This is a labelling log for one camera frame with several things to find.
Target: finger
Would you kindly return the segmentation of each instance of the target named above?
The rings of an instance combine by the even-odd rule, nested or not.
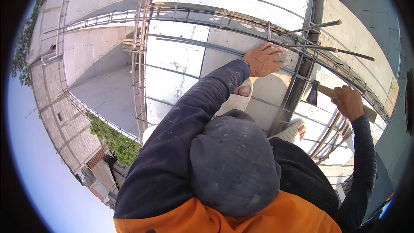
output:
[[[238,91],[239,91],[239,90],[240,90],[240,87],[236,88],[236,89],[233,91],[233,94],[238,95]]]
[[[331,99],[331,102],[332,102],[333,104],[335,104],[336,106],[338,106],[338,105],[341,103],[341,100],[339,100],[338,98],[332,98],[332,99]]]
[[[247,86],[242,86],[238,91],[238,95],[248,97],[249,96],[249,88]]]
[[[341,87],[335,87],[335,88],[334,88],[334,91],[335,91],[338,95],[341,95],[342,90],[343,90],[343,88],[341,88]]]
[[[285,61],[280,61],[280,59],[283,59],[287,56],[287,52],[274,52],[271,55],[269,55],[268,58],[270,58],[275,63],[281,63]]]
[[[283,68],[286,66],[286,63],[284,62],[277,62],[275,63],[275,66],[272,66],[272,68],[270,69],[270,71],[273,72],[277,72],[279,71],[279,69]]]
[[[269,46],[275,46],[273,43],[263,43],[262,45],[260,45],[259,47],[257,47],[256,49],[262,51],[264,49],[266,49]]]
[[[269,48],[265,49],[263,52],[266,53],[267,55],[273,55],[273,54],[276,54],[277,52],[284,52],[284,50],[282,49],[282,47],[278,47],[274,45],[274,46],[270,46]]]

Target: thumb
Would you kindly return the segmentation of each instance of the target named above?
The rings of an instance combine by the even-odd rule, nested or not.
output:
[[[338,105],[341,103],[341,100],[339,100],[338,98],[332,98],[332,99],[331,99],[331,102],[332,102],[333,104],[335,104],[336,106],[338,106]]]

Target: concrete slab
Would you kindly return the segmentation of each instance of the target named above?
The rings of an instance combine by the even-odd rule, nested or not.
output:
[[[279,109],[256,99],[251,99],[245,112],[249,114],[261,129],[268,130]]]
[[[108,74],[91,78],[72,88],[71,91],[86,105],[116,126],[138,136],[130,69],[131,66],[126,66]]]

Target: construction worker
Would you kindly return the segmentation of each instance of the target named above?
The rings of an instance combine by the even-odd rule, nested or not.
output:
[[[243,112],[253,89],[249,76],[275,72],[286,55],[265,43],[179,99],[119,191],[118,232],[347,232],[360,226],[376,159],[357,91],[335,88],[340,98],[332,100],[355,133],[353,185],[341,206],[328,179],[293,144],[304,136],[302,121],[267,139]]]

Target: green vine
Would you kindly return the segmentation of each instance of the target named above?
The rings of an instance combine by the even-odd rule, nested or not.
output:
[[[108,143],[109,149],[115,151],[118,163],[125,166],[132,164],[141,150],[141,145],[112,129],[89,111],[85,114],[91,120],[91,134]]]
[[[31,37],[34,30],[34,25],[39,16],[40,8],[46,0],[36,0],[33,11],[29,18],[24,21],[23,30],[19,35],[19,40],[16,45],[16,51],[13,56],[12,78],[19,75],[21,85],[31,87],[31,71],[27,63],[27,55],[30,49]]]

